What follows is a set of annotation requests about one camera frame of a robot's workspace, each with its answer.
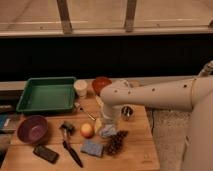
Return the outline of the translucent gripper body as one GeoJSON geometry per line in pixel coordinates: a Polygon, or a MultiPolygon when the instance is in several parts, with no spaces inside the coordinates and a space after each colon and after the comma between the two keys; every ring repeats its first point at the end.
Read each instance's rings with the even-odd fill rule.
{"type": "Polygon", "coordinates": [[[102,108],[102,118],[105,124],[117,124],[120,117],[119,106],[107,106],[104,105],[102,108]]]}

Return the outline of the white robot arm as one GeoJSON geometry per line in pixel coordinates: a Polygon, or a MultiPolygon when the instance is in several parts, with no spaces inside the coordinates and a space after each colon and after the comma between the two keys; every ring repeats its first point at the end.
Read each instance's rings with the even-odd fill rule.
{"type": "Polygon", "coordinates": [[[116,120],[116,106],[131,104],[190,112],[180,171],[213,171],[213,60],[190,79],[131,87],[117,80],[101,90],[102,116],[116,120]]]}

